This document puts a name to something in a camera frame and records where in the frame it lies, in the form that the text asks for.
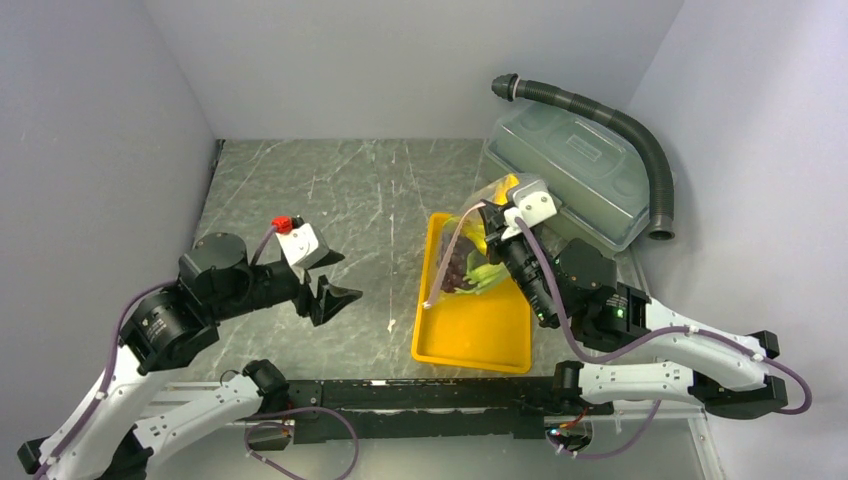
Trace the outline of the celery stalk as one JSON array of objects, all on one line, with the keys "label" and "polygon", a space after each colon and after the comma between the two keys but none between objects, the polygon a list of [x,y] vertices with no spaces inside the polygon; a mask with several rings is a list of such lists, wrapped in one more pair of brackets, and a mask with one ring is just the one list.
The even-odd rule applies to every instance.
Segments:
[{"label": "celery stalk", "polygon": [[481,264],[463,275],[461,285],[455,289],[455,292],[464,295],[480,295],[510,279],[511,276],[503,264]]}]

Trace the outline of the clear pink zip top bag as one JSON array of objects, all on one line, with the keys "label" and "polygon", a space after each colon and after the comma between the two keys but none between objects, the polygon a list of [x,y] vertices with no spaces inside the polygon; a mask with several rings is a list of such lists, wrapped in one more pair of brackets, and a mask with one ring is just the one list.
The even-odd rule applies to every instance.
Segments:
[{"label": "clear pink zip top bag", "polygon": [[526,233],[556,213],[537,175],[507,174],[473,192],[437,233],[436,270],[421,306],[431,309],[451,296],[480,295],[518,279],[532,253]]}]

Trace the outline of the dark red grapes bunch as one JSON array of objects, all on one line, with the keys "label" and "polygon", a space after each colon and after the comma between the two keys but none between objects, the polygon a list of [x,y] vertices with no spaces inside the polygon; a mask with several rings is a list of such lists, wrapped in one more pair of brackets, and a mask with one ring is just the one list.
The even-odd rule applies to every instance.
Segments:
[{"label": "dark red grapes bunch", "polygon": [[457,294],[455,289],[461,285],[463,275],[470,269],[481,264],[486,264],[486,257],[478,250],[476,245],[467,237],[460,235],[457,242],[447,255],[447,248],[452,238],[452,233],[441,235],[442,245],[439,247],[439,263],[447,256],[448,265],[441,283],[441,291],[447,294]]}]

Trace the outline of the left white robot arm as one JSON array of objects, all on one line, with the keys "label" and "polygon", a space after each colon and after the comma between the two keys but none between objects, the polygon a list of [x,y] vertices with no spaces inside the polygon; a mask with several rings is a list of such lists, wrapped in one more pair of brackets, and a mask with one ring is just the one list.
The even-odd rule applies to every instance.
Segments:
[{"label": "left white robot arm", "polygon": [[155,396],[218,340],[224,321],[288,302],[320,326],[359,300],[358,290],[309,277],[310,269],[341,258],[309,224],[284,235],[279,259],[267,264],[235,234],[202,237],[180,257],[174,281],[127,304],[98,381],[54,434],[19,448],[24,471],[34,479],[142,479],[227,423],[294,414],[284,375],[254,360],[205,396],[143,417]]}]

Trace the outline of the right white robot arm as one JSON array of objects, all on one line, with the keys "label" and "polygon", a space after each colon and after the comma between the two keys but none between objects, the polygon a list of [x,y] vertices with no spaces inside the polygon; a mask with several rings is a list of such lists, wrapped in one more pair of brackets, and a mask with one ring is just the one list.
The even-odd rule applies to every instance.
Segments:
[{"label": "right white robot arm", "polygon": [[552,256],[513,203],[485,201],[480,214],[490,259],[577,357],[556,366],[550,392],[560,413],[651,400],[734,420],[794,414],[774,333],[731,334],[687,318],[619,281],[615,261],[582,240]]}]

